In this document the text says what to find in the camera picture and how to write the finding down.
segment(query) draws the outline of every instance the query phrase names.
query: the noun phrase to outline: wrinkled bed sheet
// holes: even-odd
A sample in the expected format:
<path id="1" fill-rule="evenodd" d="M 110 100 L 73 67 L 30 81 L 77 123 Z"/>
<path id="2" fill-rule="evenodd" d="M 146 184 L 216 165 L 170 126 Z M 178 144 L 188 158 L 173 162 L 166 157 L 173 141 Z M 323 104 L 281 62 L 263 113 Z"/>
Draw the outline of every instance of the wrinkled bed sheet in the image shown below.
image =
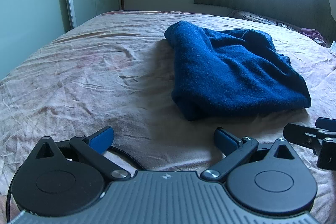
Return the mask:
<path id="1" fill-rule="evenodd" d="M 167 27 L 180 20 L 214 30 L 269 33 L 277 51 L 305 78 L 312 107 L 187 121 L 171 99 L 174 52 L 164 39 Z M 42 136 L 61 141 L 111 125 L 114 145 L 146 168 L 200 172 L 222 158 L 213 143 L 216 127 L 273 143 L 289 122 L 314 126 L 319 116 L 336 117 L 335 68 L 335 53 L 278 26 L 180 12 L 99 15 L 38 50 L 0 82 L 0 223 L 9 183 Z M 318 182 L 312 214 L 321 223 L 334 223 L 336 172 L 318 169 L 311 151 L 295 150 Z M 11 213 L 17 214 L 14 203 Z"/>

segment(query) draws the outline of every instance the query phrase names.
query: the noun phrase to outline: blue sweater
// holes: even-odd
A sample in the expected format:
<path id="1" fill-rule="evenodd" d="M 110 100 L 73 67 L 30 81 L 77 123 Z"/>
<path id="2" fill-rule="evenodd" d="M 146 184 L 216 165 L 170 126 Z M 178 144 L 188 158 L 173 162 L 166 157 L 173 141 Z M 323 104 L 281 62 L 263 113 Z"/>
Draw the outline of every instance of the blue sweater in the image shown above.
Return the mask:
<path id="1" fill-rule="evenodd" d="M 190 121 L 311 106 L 304 79 L 265 32 L 180 21 L 165 37 L 175 51 L 172 99 Z"/>

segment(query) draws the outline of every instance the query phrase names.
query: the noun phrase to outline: gray ribbed plate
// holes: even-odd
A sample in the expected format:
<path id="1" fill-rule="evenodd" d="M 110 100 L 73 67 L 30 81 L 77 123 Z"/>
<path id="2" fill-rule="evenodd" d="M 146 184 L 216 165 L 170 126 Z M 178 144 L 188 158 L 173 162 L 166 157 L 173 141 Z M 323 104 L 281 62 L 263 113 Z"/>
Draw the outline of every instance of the gray ribbed plate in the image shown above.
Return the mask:
<path id="1" fill-rule="evenodd" d="M 221 184 L 196 172 L 138 171 L 112 182 L 90 208 L 66 217 L 39 217 L 22 212 L 15 224 L 317 224 L 308 213 L 290 219 L 264 218 L 243 210 Z"/>

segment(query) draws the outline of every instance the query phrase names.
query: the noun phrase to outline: bed sheet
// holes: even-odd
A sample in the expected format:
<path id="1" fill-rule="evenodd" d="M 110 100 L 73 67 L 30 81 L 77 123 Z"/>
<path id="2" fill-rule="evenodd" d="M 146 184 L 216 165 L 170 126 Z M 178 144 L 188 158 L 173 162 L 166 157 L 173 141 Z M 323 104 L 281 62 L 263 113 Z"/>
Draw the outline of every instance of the bed sheet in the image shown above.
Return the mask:
<path id="1" fill-rule="evenodd" d="M 214 30 L 269 33 L 277 51 L 289 56 L 305 78 L 312 107 L 187 121 L 171 99 L 174 51 L 164 39 L 167 27 L 180 20 Z M 216 127 L 273 143 L 289 122 L 314 126 L 319 116 L 336 117 L 335 68 L 335 53 L 278 26 L 181 12 L 99 15 L 41 48 L 0 81 L 0 223 L 5 223 L 9 183 L 42 136 L 61 141 L 111 125 L 114 145 L 147 169 L 200 172 L 223 157 L 213 143 Z M 321 223 L 334 223 L 336 172 L 318 169 L 311 151 L 294 148 L 318 182 L 311 213 Z"/>

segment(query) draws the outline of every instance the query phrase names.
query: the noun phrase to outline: white bed sheet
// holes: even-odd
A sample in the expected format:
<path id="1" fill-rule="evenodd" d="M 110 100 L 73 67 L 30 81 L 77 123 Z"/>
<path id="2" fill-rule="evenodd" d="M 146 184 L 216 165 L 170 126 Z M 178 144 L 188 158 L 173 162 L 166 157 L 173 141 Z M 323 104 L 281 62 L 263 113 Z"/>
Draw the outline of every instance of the white bed sheet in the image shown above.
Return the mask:
<path id="1" fill-rule="evenodd" d="M 305 78 L 312 107 L 187 121 L 171 99 L 174 52 L 164 39 L 167 27 L 180 20 L 214 30 L 269 33 L 277 51 Z M 111 125 L 114 145 L 146 168 L 200 172 L 222 158 L 213 143 L 216 127 L 273 143 L 289 122 L 314 126 L 319 116 L 336 117 L 335 68 L 335 53 L 277 26 L 180 12 L 99 15 L 38 50 L 0 82 L 0 223 L 9 183 L 42 136 L 60 141 Z M 336 172 L 318 169 L 311 151 L 295 150 L 318 182 L 311 213 L 321 223 L 334 223 Z"/>

